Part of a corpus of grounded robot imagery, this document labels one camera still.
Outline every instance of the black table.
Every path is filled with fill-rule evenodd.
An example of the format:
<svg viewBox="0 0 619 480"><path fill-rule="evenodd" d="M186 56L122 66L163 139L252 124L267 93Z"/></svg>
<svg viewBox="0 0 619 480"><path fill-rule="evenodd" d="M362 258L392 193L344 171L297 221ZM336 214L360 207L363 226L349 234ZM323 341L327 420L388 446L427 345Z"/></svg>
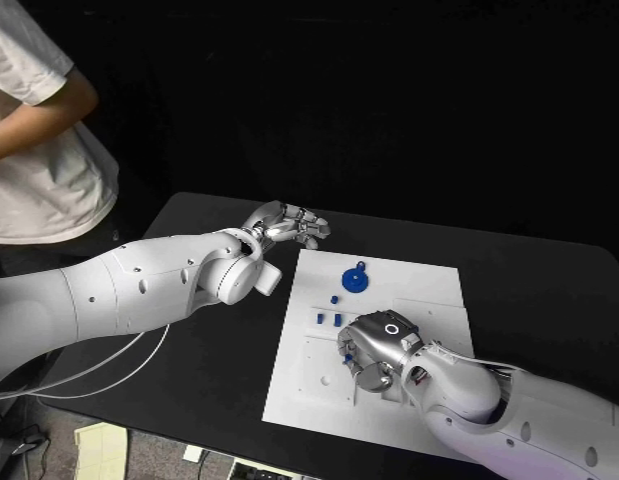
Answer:
<svg viewBox="0 0 619 480"><path fill-rule="evenodd" d="M259 202L180 193L147 237L241 225ZM605 250L564 242L320 212L326 251L455 267L477 357L512 363L619 404L619 265ZM45 404L327 480L497 478L478 465L261 422L298 245L268 261L284 272L255 291L174 323L135 376L106 392ZM161 330L105 367L52 393L112 383L148 355ZM69 346L46 381L94 365L130 337Z"/></svg>

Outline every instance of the blue round part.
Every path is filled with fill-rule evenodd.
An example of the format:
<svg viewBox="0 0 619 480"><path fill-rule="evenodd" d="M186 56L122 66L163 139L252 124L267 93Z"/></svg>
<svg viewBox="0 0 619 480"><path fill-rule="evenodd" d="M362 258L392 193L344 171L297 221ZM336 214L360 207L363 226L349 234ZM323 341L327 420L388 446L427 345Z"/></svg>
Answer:
<svg viewBox="0 0 619 480"><path fill-rule="evenodd" d="M350 268L341 274L341 286L347 292L359 293L366 289L366 286L369 285L369 277L363 273L365 268L366 265L363 262L359 262L356 267Z"/></svg>

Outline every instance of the white cable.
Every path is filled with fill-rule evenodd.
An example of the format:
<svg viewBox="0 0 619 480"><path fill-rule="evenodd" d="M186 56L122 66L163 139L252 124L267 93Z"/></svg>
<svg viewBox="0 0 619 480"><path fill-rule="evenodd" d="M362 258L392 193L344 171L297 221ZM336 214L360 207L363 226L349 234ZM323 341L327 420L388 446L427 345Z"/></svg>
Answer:
<svg viewBox="0 0 619 480"><path fill-rule="evenodd" d="M137 340L141 336L143 336L143 333L138 333L138 336L128 342L125 347L121 348L121 350L118 350L118 352L114 353L114 355L111 355L111 357L104 359L95 366L89 367L82 372L78 372L75 375L65 378L63 380L57 380L56 382L49 383L47 385L40 385L39 387L29 388L27 390L17 390L16 392L0 392L0 400L6 400L7 398L19 397L20 395L29 395L30 393L39 392L40 390L45 390L46 388L52 388L56 385L60 385L62 383L66 383L70 380L75 380L76 378L82 377L89 372L95 371L102 365L105 365L108 362L111 362L111 360L114 360L125 352L125 350L128 350L128 348L137 342Z"/></svg>
<svg viewBox="0 0 619 480"><path fill-rule="evenodd" d="M512 370L519 370L520 372L526 371L520 367L516 367L514 365L509 365L507 363L490 362L489 360L480 360L478 358L465 357L464 355L460 355L458 353L455 353L452 350L448 350L435 340L432 341L432 343L435 347L441 349L451 357L460 358L467 362L480 363L481 365L494 365L497 367L510 368Z"/></svg>
<svg viewBox="0 0 619 480"><path fill-rule="evenodd" d="M167 332L168 332L168 325L164 326L164 331L161 332L161 337L160 337L160 341L157 342L157 345L154 347L154 350L153 352L150 353L150 355L147 356L145 360L143 361L143 363L138 365L138 368L135 368L135 370L121 379L118 380L118 382L114 382L111 385L108 385L106 387L101 388L99 390L95 390L94 392L89 392L89 393L83 393L82 395L70 395L70 396L66 396L66 397L60 397L57 395L46 395L45 393L27 393L27 395L34 395L36 397L45 397L45 398L57 398L57 399L70 399L70 398L82 398L82 397L89 397L91 395L95 395L98 393L102 393L104 391L106 391L109 388L115 387L121 382L125 382L131 377L132 375L135 375L135 373L138 373L138 370L145 366L145 363L150 361L150 359L153 358L153 355L157 353L157 350L160 348L160 345L161 345L161 342L164 341L164 337L167 336Z"/></svg>

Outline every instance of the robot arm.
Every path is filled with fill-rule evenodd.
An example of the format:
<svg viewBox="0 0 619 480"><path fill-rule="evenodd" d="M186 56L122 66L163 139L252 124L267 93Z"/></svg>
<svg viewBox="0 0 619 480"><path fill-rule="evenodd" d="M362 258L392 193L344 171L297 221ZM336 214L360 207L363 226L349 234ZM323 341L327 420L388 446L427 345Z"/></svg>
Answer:
<svg viewBox="0 0 619 480"><path fill-rule="evenodd" d="M281 273L264 261L264 250L291 239L316 248L311 235L327 236L327 222L269 202L245 225L141 240L72 267L1 278L0 380L73 342L153 330L206 305L232 305L254 287L269 295Z"/></svg>
<svg viewBox="0 0 619 480"><path fill-rule="evenodd" d="M435 438L507 479L619 479L619 407L520 369L493 370L493 362L437 342L424 345L415 329L392 311L343 328L337 350L357 386L373 392L399 384ZM362 368L357 357L373 363Z"/></svg>

